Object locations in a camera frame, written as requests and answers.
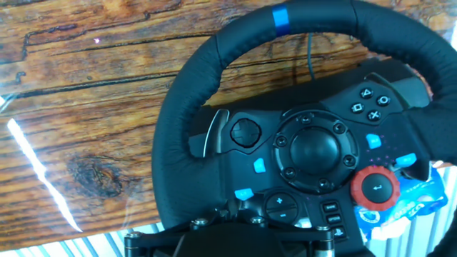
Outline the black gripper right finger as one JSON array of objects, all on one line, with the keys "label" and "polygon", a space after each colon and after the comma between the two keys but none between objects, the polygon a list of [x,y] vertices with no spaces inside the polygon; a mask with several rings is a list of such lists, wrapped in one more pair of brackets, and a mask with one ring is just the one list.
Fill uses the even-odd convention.
[{"label": "black gripper right finger", "polygon": [[335,241],[328,226],[297,228],[261,216],[248,219],[255,226],[248,232],[253,256],[334,257]]}]

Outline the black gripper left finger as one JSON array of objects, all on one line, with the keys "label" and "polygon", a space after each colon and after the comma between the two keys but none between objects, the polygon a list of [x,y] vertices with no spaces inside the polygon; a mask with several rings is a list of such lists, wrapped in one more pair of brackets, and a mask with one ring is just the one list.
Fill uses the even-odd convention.
[{"label": "black gripper left finger", "polygon": [[124,237],[125,257],[153,256],[159,248],[176,249],[179,241],[188,232],[197,231],[229,220],[227,210],[214,210],[200,218],[181,223],[159,233],[134,231]]}]

